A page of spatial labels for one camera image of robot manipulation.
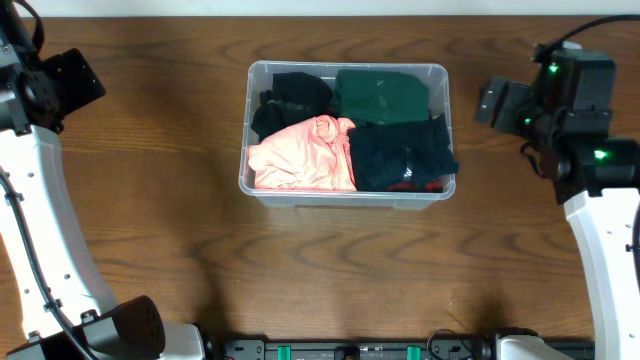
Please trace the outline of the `red blue plaid shirt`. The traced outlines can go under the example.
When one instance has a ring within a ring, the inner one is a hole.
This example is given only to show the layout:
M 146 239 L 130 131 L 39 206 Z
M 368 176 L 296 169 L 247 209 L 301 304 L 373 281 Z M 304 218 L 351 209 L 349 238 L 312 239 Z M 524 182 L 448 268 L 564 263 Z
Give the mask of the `red blue plaid shirt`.
M 427 183 L 413 184 L 410 181 L 401 181 L 391 184 L 385 188 L 389 192 L 409 192 L 409 193 L 442 193 L 444 186 L 441 180 Z

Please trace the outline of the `small black garment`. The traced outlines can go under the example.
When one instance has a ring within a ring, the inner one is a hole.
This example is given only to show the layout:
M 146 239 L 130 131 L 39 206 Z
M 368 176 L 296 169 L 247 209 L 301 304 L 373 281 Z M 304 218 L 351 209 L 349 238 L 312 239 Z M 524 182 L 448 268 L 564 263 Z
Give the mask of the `small black garment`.
M 459 171 L 444 114 L 424 121 L 367 125 L 348 131 L 356 189 L 386 192 L 391 184 L 440 180 Z

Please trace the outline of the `dark green garment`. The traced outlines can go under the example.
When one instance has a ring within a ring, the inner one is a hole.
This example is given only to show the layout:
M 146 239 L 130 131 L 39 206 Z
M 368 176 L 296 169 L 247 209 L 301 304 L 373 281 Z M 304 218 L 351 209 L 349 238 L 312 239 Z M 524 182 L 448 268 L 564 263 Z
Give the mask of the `dark green garment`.
M 399 72 L 340 70 L 333 108 L 357 126 L 393 125 L 429 118 L 429 87 Z

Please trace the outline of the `salmon pink garment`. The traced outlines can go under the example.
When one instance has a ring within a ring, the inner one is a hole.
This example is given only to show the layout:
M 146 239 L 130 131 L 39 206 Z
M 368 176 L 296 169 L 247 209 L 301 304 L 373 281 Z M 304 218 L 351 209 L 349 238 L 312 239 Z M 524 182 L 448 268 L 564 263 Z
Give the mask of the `salmon pink garment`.
M 354 192 L 348 118 L 312 117 L 248 149 L 254 186 L 266 190 Z

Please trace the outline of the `black garment with tape band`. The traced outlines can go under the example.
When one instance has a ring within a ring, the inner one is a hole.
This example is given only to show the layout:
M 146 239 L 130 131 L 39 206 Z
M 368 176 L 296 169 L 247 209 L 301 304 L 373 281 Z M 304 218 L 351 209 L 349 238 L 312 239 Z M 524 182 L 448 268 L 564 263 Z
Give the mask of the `black garment with tape band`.
M 251 123 L 259 141 L 280 130 L 325 114 L 333 92 L 321 78 L 303 73 L 276 73 L 272 89 L 260 93 Z

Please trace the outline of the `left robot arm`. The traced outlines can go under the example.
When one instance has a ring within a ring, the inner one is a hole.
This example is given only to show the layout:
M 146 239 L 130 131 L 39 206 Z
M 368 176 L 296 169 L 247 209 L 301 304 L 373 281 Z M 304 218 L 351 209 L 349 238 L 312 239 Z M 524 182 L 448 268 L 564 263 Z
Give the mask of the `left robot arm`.
M 1 237 L 20 292 L 12 359 L 203 359 L 193 324 L 166 322 L 140 296 L 118 302 L 98 271 L 67 190 L 64 118 L 105 93 L 81 52 L 42 59 L 23 0 L 1 0 Z

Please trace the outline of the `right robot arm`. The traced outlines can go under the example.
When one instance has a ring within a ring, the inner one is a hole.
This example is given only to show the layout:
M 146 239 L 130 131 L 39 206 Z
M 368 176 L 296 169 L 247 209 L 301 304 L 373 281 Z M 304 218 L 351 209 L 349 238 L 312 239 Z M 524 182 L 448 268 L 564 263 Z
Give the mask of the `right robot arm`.
M 613 59 L 539 45 L 531 84 L 491 77 L 475 119 L 519 136 L 534 173 L 552 182 L 579 248 L 598 359 L 639 356 L 639 144 L 610 135 Z

